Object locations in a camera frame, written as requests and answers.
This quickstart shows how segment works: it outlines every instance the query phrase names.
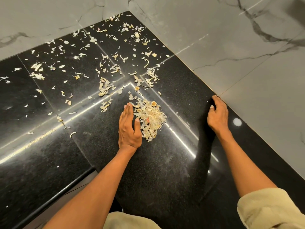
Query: white light spot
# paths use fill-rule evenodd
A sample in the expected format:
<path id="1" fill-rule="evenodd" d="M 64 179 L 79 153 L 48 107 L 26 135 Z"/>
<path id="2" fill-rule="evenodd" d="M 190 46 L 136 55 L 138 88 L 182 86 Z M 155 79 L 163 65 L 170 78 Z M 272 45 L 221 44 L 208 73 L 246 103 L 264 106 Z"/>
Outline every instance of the white light spot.
<path id="1" fill-rule="evenodd" d="M 242 121 L 240 120 L 240 119 L 238 119 L 238 118 L 234 118 L 234 120 L 233 120 L 233 124 L 235 125 L 235 126 L 241 126 L 242 125 Z"/>

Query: forearm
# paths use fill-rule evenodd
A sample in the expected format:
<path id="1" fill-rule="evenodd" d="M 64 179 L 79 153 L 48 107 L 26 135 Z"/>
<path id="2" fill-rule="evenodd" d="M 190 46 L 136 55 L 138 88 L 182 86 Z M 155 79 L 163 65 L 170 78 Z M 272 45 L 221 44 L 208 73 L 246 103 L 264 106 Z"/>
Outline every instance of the forearm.
<path id="1" fill-rule="evenodd" d="M 102 228 L 131 156 L 130 151 L 119 150 L 94 180 L 57 212 L 44 228 Z"/>
<path id="2" fill-rule="evenodd" d="M 229 130 L 217 136 L 227 155 L 236 188 L 241 197 L 253 191 L 276 187 L 237 144 Z"/>

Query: beige shirt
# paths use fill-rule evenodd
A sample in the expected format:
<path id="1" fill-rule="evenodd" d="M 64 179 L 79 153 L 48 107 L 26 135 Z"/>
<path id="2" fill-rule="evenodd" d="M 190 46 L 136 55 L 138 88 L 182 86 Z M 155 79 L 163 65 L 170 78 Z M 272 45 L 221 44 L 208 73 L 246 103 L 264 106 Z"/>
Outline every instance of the beige shirt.
<path id="1" fill-rule="evenodd" d="M 305 215 L 280 188 L 267 188 L 241 197 L 237 212 L 248 229 L 305 229 Z M 108 214 L 103 229 L 161 228 L 147 218 L 112 212 Z"/>

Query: person's left arm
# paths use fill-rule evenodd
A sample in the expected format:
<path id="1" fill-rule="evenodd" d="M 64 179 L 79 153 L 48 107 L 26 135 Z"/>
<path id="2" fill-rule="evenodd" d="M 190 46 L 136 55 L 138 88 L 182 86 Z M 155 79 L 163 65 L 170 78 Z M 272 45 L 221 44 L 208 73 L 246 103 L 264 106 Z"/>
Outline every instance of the person's left arm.
<path id="1" fill-rule="evenodd" d="M 78 193 L 45 225 L 49 228 L 103 228 L 123 172 L 142 144 L 139 119 L 132 129 L 133 109 L 124 106 L 119 120 L 119 151 L 86 188 Z"/>

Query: black countertop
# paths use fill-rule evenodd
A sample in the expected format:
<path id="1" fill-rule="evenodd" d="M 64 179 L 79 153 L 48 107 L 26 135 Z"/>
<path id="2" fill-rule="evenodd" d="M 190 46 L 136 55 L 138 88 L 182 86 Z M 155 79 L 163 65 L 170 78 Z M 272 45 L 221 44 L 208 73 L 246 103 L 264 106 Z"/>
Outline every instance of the black countertop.
<path id="1" fill-rule="evenodd" d="M 115 156 L 118 150 L 118 119 L 124 104 L 129 102 L 128 91 L 141 97 L 135 93 L 134 77 L 128 73 L 136 71 L 139 77 L 147 72 L 148 67 L 155 67 L 160 81 L 154 88 L 144 90 L 141 87 L 140 92 L 146 99 L 155 100 L 161 105 L 167 115 L 167 123 L 153 141 L 143 140 L 141 148 L 126 168 L 116 193 L 124 212 L 150 218 L 161 228 L 244 228 L 236 211 L 238 193 L 225 154 L 206 121 L 213 91 L 169 49 L 163 47 L 162 42 L 149 30 L 141 32 L 141 38 L 150 39 L 147 45 L 143 45 L 143 41 L 135 42 L 135 39 L 131 39 L 136 26 L 140 27 L 141 23 L 134 16 L 128 15 L 132 14 L 125 12 L 119 21 L 102 21 L 85 28 L 84 32 L 80 31 L 76 37 L 69 34 L 61 40 L 56 39 L 55 44 L 52 42 L 34 48 L 33 54 L 29 50 L 1 62 L 7 73 L 3 75 L 10 77 L 20 74 L 16 80 L 19 84 L 12 80 L 9 84 L 3 80 L 0 82 L 5 87 L 1 91 L 5 103 L 2 108 L 11 106 L 11 102 L 16 107 L 1 113 L 2 124 L 6 129 L 2 131 L 2 134 L 5 132 L 2 144 L 7 144 L 35 127 L 38 130 L 34 130 L 32 135 L 24 135 L 23 143 L 30 143 L 33 136 L 37 138 L 50 129 L 57 129 L 60 124 L 57 115 L 63 119 L 65 126 L 71 127 L 62 130 L 61 126 L 1 164 L 1 182 L 5 184 L 1 190 L 1 203 L 4 202 L 1 208 L 5 210 L 1 222 L 5 222 L 4 228 L 15 225 L 16 218 L 19 221 L 24 219 L 89 169 L 89 164 L 100 171 Z M 124 23 L 132 24 L 134 29 L 119 32 Z M 107 32 L 96 32 L 98 28 L 100 31 L 107 29 Z M 97 44 L 89 42 L 88 32 L 97 39 Z M 112 36 L 108 38 L 106 34 L 114 35 L 118 40 Z M 80 50 L 87 44 L 90 47 Z M 59 45 L 63 46 L 65 53 L 59 49 Z M 157 57 L 146 56 L 149 65 L 144 68 L 147 62 L 141 59 L 144 56 L 141 53 L 149 51 L 156 53 Z M 118 56 L 117 61 L 114 61 L 112 55 L 116 52 L 128 59 L 123 62 Z M 73 56 L 79 53 L 86 56 L 74 59 Z M 101 54 L 109 55 L 110 60 L 102 59 Z M 40 72 L 45 80 L 29 77 L 29 73 L 33 72 L 30 67 L 37 61 L 46 62 Z M 108 70 L 115 63 L 119 64 L 122 74 L 110 71 L 103 73 L 100 61 L 102 68 Z M 51 71 L 48 66 L 53 63 L 56 69 Z M 11 70 L 16 67 L 23 69 L 12 73 Z M 98 96 L 100 78 L 96 68 L 101 71 L 100 76 L 117 87 L 109 92 L 114 94 L 107 112 L 100 112 L 99 104 L 108 100 L 109 96 Z M 76 80 L 73 77 L 75 73 L 83 73 L 89 78 L 80 75 Z M 35 83 L 42 94 L 36 92 Z M 125 87 L 122 94 L 118 95 L 116 91 L 122 85 Z M 71 106 L 65 104 L 66 99 L 72 101 Z M 47 113 L 52 111 L 53 114 L 48 116 Z M 229 127 L 234 138 L 250 158 L 276 185 L 284 188 L 300 210 L 305 212 L 304 180 L 245 122 L 241 120 L 242 124 L 236 126 L 233 123 L 236 118 L 239 119 L 229 109 Z M 71 140 L 69 134 L 75 131 L 77 133 L 72 135 Z M 13 152 L 11 147 L 1 151 L 1 159 Z"/>

